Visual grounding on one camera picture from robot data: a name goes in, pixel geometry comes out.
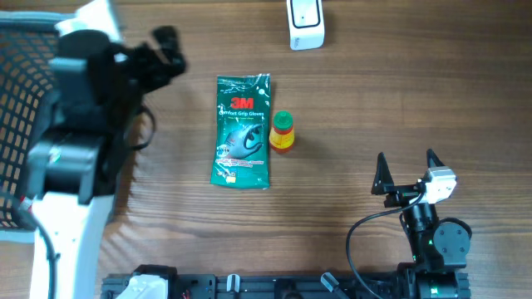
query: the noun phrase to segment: green bottle cap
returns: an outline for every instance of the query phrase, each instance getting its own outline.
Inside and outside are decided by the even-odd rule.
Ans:
[[[289,130],[292,128],[293,119],[288,111],[280,111],[273,117],[273,126],[278,130]]]

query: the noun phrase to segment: glove package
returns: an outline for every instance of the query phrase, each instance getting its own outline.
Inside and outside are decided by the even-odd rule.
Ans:
[[[218,134],[210,183],[268,188],[270,75],[219,76],[216,98]]]

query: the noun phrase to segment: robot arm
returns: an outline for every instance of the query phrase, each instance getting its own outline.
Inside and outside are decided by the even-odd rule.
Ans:
[[[150,141],[129,145],[127,135],[138,115],[155,120],[143,95],[183,73],[185,60],[173,27],[153,32],[166,61],[147,44],[124,47],[107,0],[90,2],[72,18],[54,16],[59,40],[49,65],[56,84],[40,103],[27,156],[32,216],[21,211],[38,227],[30,298],[93,298],[122,165]]]
[[[396,208],[368,216],[353,225],[347,235],[347,259],[363,292],[382,299],[385,292],[367,283],[357,272],[351,258],[350,238],[353,231],[368,220],[401,213],[401,225],[408,237],[414,263],[400,263],[397,268],[396,296],[399,298],[470,298],[467,275],[458,273],[466,267],[470,249],[470,227],[455,218],[440,220],[436,203],[448,199],[455,186],[455,173],[445,166],[432,149],[426,152],[428,170],[415,184],[396,186],[386,158],[380,153],[372,194],[386,195],[384,206]]]

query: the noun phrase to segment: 3m logo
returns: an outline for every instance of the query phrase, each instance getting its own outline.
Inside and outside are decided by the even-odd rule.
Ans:
[[[231,108],[233,109],[253,109],[253,98],[233,98],[231,99]]]

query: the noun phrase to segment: wire basket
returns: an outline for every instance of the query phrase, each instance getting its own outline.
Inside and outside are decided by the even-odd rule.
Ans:
[[[25,194],[26,159],[40,104],[54,87],[48,61],[56,52],[54,24],[67,15],[0,12],[0,188]],[[33,230],[14,213],[19,202],[0,195],[0,230]]]

